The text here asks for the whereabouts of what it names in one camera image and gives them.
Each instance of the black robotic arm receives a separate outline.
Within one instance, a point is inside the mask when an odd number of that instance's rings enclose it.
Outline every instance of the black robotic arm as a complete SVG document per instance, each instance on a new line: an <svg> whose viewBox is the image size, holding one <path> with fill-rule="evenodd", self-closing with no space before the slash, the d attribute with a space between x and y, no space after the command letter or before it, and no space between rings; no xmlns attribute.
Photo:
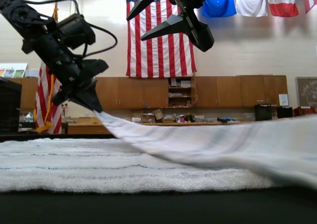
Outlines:
<svg viewBox="0 0 317 224"><path fill-rule="evenodd" d="M130 14L127 16L131 20L142 12L154 0L138 0ZM214 39L208 25L198 21L194 9L200 8L205 0L169 0L172 4L177 4L181 10L179 15L172 15L165 22L153 28L142 40L164 36L172 33L185 33L190 41L201 51L208 51L214 44Z"/></svg>
<svg viewBox="0 0 317 224"><path fill-rule="evenodd" d="M61 82L61 91L53 98L59 105L65 100L102 112L96 94L97 74L108 65L103 60L84 60L68 48L78 48L96 41L96 36L82 15L74 14L56 23L52 17L38 13L22 0L0 0L0 13L24 38L22 50L41 58Z"/></svg>

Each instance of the wooden cabinet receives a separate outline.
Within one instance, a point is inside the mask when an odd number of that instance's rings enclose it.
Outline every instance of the wooden cabinet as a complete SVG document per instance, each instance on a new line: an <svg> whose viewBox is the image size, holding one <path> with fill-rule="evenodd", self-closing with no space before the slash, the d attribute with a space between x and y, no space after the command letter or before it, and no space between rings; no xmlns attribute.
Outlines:
<svg viewBox="0 0 317 224"><path fill-rule="evenodd" d="M240 78L217 77L218 107L237 108L242 106Z"/></svg>
<svg viewBox="0 0 317 224"><path fill-rule="evenodd" d="M197 84L196 84L196 74L194 73L192 76L192 82L191 82L191 87L192 87L192 106L197 102Z"/></svg>
<svg viewBox="0 0 317 224"><path fill-rule="evenodd" d="M22 79L22 95L21 95L21 110L32 111L35 109L35 95L38 89L37 78Z"/></svg>
<svg viewBox="0 0 317 224"><path fill-rule="evenodd" d="M97 77L96 92L103 109L118 107L118 77Z"/></svg>
<svg viewBox="0 0 317 224"><path fill-rule="evenodd" d="M118 107L122 109L143 108L142 84L142 79L119 78Z"/></svg>
<svg viewBox="0 0 317 224"><path fill-rule="evenodd" d="M142 88L144 108L168 107L168 79L144 79Z"/></svg>
<svg viewBox="0 0 317 224"><path fill-rule="evenodd" d="M14 83L17 83L17 84L22 84L22 79L21 78L10 78L8 80L12 81Z"/></svg>
<svg viewBox="0 0 317 224"><path fill-rule="evenodd" d="M68 127L68 134L111 134L104 126L72 126Z"/></svg>
<svg viewBox="0 0 317 224"><path fill-rule="evenodd" d="M265 103L280 106L279 94L288 94L286 76L264 77Z"/></svg>
<svg viewBox="0 0 317 224"><path fill-rule="evenodd" d="M216 77L196 77L197 108L214 108L217 106Z"/></svg>
<svg viewBox="0 0 317 224"><path fill-rule="evenodd" d="M242 106L253 107L265 103L263 76L240 76Z"/></svg>

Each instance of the bottle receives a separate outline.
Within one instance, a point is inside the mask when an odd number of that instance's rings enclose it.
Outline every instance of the bottle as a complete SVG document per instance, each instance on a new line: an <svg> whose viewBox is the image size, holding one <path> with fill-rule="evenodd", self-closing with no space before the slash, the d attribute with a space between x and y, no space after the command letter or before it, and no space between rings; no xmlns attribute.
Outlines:
<svg viewBox="0 0 317 224"><path fill-rule="evenodd" d="M31 112L29 112L26 116L25 116L25 121L26 122L33 122L33 115Z"/></svg>

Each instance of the black speaker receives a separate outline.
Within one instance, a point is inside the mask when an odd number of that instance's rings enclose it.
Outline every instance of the black speaker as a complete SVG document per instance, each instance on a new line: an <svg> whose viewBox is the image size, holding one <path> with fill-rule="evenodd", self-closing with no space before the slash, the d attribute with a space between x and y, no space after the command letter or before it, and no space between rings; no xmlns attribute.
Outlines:
<svg viewBox="0 0 317 224"><path fill-rule="evenodd" d="M293 108L277 108L277 118L293 117Z"/></svg>
<svg viewBox="0 0 317 224"><path fill-rule="evenodd" d="M272 120L272 107L271 104L261 104L254 106L256 121Z"/></svg>
<svg viewBox="0 0 317 224"><path fill-rule="evenodd" d="M0 77L0 134L17 134L19 131L22 85Z"/></svg>

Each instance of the blue flag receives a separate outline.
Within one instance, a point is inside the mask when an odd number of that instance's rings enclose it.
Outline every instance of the blue flag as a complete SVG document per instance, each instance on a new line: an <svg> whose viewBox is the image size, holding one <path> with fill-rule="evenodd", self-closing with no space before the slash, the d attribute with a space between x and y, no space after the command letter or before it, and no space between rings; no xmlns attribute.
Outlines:
<svg viewBox="0 0 317 224"><path fill-rule="evenodd" d="M234 0L206 0L203 5L205 17L230 17L236 13Z"/></svg>

